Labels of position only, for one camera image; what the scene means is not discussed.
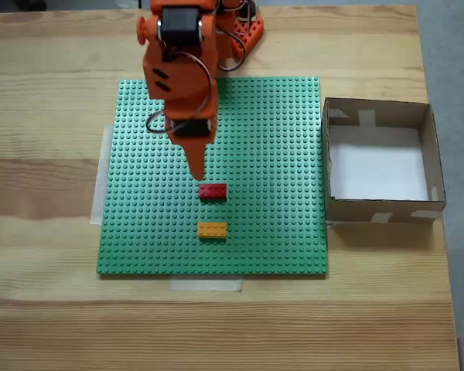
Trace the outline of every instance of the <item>gray floor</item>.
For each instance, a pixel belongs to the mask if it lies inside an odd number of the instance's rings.
[[[148,0],[142,1],[148,7]],[[418,4],[428,95],[436,124],[448,206],[445,230],[458,335],[464,334],[464,0],[258,0],[259,5]],[[50,10],[137,8],[137,0],[48,0]],[[13,12],[0,0],[0,12]]]

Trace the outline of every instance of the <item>orange robotic arm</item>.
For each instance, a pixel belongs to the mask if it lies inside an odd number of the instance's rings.
[[[251,49],[244,42],[247,34],[235,33],[238,11],[250,7],[250,1],[152,0],[152,16],[138,20],[139,43],[149,41],[143,58],[148,92],[152,99],[165,101],[162,111],[148,117],[146,127],[183,147],[197,180],[204,177],[206,145],[213,143],[217,132],[217,68],[234,70]],[[262,34],[262,22],[259,26]],[[239,63],[220,66],[219,61],[237,55],[234,48],[240,48]],[[151,123],[160,114],[165,115],[165,128],[153,129]]]

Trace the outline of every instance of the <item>wood grain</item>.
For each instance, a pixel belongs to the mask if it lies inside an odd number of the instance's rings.
[[[142,79],[140,11],[0,15],[0,158],[97,158],[120,79]],[[413,6],[264,7],[236,75],[321,78],[324,97],[428,100]]]
[[[262,12],[238,74],[427,101],[414,6]],[[440,220],[331,228],[326,279],[184,292],[97,277],[97,158],[118,81],[142,78],[140,14],[0,15],[0,370],[458,369]]]

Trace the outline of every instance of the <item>cardboard box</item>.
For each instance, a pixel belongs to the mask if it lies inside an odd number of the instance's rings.
[[[327,220],[440,216],[445,187],[429,104],[326,98],[322,134]]]

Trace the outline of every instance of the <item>green lego baseplate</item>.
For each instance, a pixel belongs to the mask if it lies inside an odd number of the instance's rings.
[[[218,87],[217,136],[197,182],[183,149],[145,129],[162,102],[143,80],[120,83],[98,273],[327,272],[318,79],[228,78]],[[228,200],[200,200],[205,182],[226,183]],[[227,223],[227,238],[200,240],[198,222]]]

